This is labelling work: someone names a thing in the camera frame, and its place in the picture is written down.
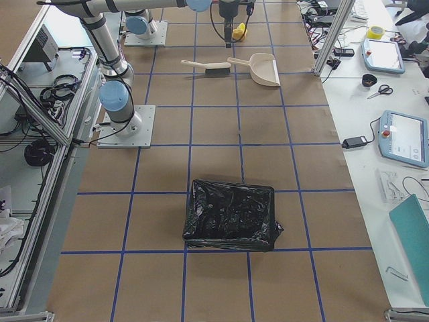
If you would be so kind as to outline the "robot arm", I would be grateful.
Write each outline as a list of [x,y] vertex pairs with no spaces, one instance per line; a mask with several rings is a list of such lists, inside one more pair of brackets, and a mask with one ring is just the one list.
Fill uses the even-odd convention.
[[38,1],[61,12],[77,17],[86,31],[101,61],[101,70],[107,82],[99,91],[99,99],[110,119],[114,135],[130,136],[141,127],[131,93],[134,72],[124,59],[106,25],[105,12],[127,12],[127,29],[133,34],[150,35],[151,9],[189,7],[195,12],[206,11],[211,1]]
[[156,35],[157,23],[149,9],[125,12],[127,31],[138,38],[148,40]]

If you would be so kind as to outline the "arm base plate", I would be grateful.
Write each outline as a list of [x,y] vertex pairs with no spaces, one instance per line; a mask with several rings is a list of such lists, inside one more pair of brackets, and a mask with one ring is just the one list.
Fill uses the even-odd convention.
[[153,20],[144,34],[128,32],[125,37],[125,46],[128,47],[154,47],[165,46],[168,30],[167,21]]
[[134,116],[129,123],[123,124],[111,122],[107,112],[103,121],[109,123],[103,126],[100,138],[97,141],[98,148],[149,148],[151,146],[155,105],[135,105]]

